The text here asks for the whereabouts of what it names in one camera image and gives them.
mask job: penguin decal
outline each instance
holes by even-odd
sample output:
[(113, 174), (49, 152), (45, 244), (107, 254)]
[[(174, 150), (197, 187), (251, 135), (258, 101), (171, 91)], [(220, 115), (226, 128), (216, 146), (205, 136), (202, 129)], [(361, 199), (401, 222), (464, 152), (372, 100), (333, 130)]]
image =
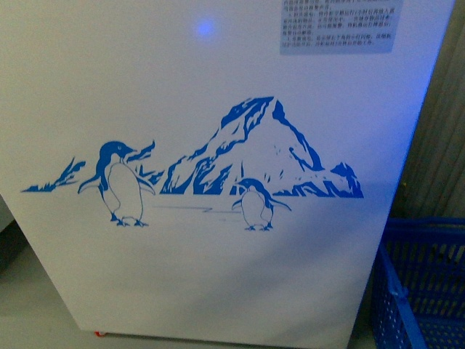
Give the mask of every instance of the penguin decal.
[(258, 180), (244, 178), (236, 185), (242, 187), (244, 192), (242, 198), (232, 205), (232, 209), (238, 207), (242, 209), (244, 220), (248, 225), (246, 230), (256, 230), (255, 228), (269, 230), (273, 228), (271, 221), (275, 206), (281, 206), (291, 211), (288, 205), (273, 199)]
[(117, 225), (146, 226), (142, 221), (143, 203), (141, 190), (155, 195), (150, 183), (138, 176), (128, 165), (126, 158), (135, 150), (122, 142), (111, 141), (100, 149), (95, 175), (84, 181), (78, 194), (90, 187), (97, 187), (103, 202), (111, 213), (111, 221)]

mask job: sticker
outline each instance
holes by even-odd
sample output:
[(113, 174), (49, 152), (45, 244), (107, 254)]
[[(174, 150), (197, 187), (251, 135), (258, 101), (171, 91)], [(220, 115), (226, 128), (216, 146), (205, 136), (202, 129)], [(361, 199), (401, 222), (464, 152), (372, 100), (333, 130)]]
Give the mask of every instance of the sticker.
[[(248, 98), (233, 106), (219, 124), (205, 125), (210, 126), (213, 136), (200, 148), (173, 159), (168, 168), (144, 168), (142, 162), (151, 157), (155, 140), (140, 151), (111, 140), (95, 150), (99, 159), (87, 176), (75, 177), (87, 161), (75, 163), (73, 158), (54, 182), (34, 184), (22, 192), (49, 193), (79, 183), (77, 194), (101, 201), (108, 209), (105, 219), (120, 227), (148, 225), (142, 216), (147, 209), (150, 216), (150, 205), (145, 204), (142, 190), (154, 195), (155, 201), (160, 194), (178, 198), (193, 194), (209, 198), (211, 206), (180, 202), (157, 207), (178, 214), (186, 210), (223, 217), (242, 214), (241, 227), (263, 231), (273, 229), (273, 217), (280, 210), (292, 212), (286, 203), (290, 197), (364, 197), (352, 167), (343, 161), (323, 166), (318, 152), (273, 96)], [(228, 198), (230, 209), (219, 208), (220, 196)]]
[(282, 55), (388, 53), (403, 0), (283, 0)]

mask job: floor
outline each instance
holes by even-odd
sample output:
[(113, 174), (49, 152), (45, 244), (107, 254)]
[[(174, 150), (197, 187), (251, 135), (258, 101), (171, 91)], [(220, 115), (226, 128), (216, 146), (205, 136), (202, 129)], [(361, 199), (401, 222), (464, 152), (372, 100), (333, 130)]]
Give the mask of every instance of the floor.
[[(369, 295), (360, 307), (348, 349), (375, 349), (368, 325)], [(250, 345), (168, 340), (81, 331), (33, 250), (27, 246), (0, 272), (0, 348), (11, 349), (209, 349)]]

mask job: instruction label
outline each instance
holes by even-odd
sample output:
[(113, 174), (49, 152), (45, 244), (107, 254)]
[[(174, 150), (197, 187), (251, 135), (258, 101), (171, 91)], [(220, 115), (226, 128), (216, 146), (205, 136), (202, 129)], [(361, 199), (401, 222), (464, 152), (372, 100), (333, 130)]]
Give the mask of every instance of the instruction label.
[(282, 55), (392, 51), (403, 0), (283, 0)]

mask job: blue light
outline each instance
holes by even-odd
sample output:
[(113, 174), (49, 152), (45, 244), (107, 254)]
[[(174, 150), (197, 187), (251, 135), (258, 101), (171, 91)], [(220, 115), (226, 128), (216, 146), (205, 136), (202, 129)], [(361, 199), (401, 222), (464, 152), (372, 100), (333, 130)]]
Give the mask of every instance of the blue light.
[(197, 24), (196, 32), (198, 36), (204, 39), (212, 37), (215, 33), (214, 21), (211, 19), (203, 19)]

